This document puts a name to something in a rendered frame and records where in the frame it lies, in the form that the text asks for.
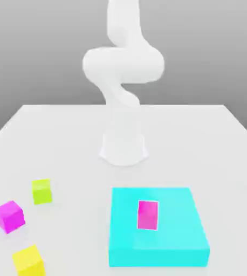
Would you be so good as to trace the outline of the small lime green cube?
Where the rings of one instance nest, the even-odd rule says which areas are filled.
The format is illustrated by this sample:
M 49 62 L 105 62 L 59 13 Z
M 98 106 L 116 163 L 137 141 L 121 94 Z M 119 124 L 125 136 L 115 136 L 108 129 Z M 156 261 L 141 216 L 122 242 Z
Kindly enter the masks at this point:
M 52 202 L 50 179 L 32 181 L 32 195 L 35 205 Z

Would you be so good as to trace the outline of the large cyan box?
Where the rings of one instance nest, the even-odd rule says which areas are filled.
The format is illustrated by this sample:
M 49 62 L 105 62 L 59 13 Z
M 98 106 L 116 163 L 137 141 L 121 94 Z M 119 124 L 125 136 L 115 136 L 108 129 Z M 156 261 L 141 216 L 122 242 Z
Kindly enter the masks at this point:
M 138 201 L 158 201 L 156 231 L 137 228 Z M 113 188 L 111 267 L 206 267 L 210 246 L 189 188 Z

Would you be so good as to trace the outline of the small pink cube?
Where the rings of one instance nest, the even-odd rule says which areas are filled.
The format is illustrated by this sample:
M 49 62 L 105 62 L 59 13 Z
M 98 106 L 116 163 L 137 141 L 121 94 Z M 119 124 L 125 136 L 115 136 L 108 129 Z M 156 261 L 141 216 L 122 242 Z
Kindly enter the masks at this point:
M 156 231 L 159 220 L 158 201 L 138 201 L 137 228 Z

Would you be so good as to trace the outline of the small magenta cube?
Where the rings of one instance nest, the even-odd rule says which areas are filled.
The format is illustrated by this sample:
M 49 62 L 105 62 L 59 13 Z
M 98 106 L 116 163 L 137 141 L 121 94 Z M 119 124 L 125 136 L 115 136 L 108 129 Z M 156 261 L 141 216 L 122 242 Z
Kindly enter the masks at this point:
M 25 225 L 23 209 L 15 201 L 8 201 L 0 206 L 0 228 L 6 234 L 23 225 Z

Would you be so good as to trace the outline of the small yellow cube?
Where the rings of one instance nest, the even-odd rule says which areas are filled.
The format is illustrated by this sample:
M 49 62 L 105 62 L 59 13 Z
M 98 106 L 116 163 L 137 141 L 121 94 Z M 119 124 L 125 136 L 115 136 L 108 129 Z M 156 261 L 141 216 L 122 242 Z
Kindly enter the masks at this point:
M 43 259 L 36 245 L 12 255 L 17 276 L 46 276 Z

